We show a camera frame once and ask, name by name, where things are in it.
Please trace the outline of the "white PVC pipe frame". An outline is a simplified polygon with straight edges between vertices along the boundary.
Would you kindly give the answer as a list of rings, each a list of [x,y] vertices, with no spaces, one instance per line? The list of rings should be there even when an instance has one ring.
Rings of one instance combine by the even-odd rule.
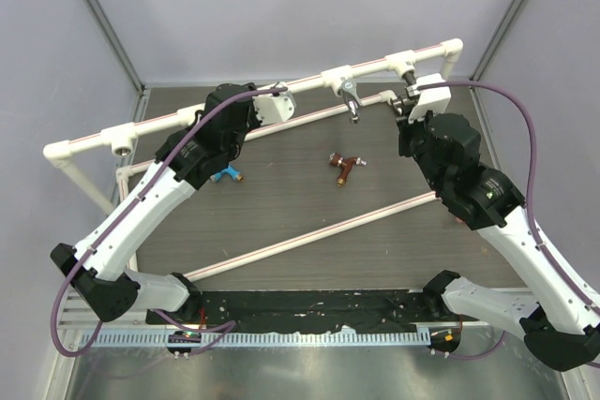
[[[151,232],[207,180],[226,170],[247,141],[343,112],[357,123],[361,108],[377,103],[406,105],[410,122],[428,111],[443,112],[451,99],[449,89],[436,88],[426,95],[417,86],[447,81],[462,50],[462,40],[453,38],[262,88],[252,83],[224,84],[202,104],[46,145],[46,159],[107,215],[78,243],[63,246],[67,261],[81,264],[101,281],[116,280],[129,269]],[[116,156],[127,156],[139,138],[168,129],[173,134],[154,160],[134,166],[143,178],[118,206],[112,206],[72,163],[75,155],[102,146]]]

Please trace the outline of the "dark bronze faucet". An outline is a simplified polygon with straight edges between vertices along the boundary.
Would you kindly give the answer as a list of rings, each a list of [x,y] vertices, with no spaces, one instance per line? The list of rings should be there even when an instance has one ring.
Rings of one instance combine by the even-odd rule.
[[[404,94],[398,95],[396,99],[390,101],[390,107],[398,123],[406,122],[409,119],[420,97],[414,70],[408,70],[401,78],[405,82]]]

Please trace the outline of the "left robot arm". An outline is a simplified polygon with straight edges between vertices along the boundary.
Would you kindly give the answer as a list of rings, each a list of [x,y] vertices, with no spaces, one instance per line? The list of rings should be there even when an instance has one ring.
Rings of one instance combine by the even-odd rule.
[[[58,244],[51,259],[102,322],[138,307],[182,320],[193,316],[198,291],[181,274],[152,275],[127,264],[155,228],[211,176],[228,167],[248,132],[260,127],[253,83],[221,84],[192,125],[172,133],[135,188],[75,245]]]

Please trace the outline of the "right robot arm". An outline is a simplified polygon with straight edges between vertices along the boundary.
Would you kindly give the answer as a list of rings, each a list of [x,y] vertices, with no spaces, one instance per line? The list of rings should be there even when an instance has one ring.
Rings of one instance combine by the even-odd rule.
[[[554,370],[597,363],[598,293],[529,219],[510,178],[481,162],[479,132],[459,114],[431,111],[397,120],[397,129],[399,154],[416,162],[448,211],[498,250],[531,292],[519,297],[443,271],[424,288],[433,308],[512,334]]]

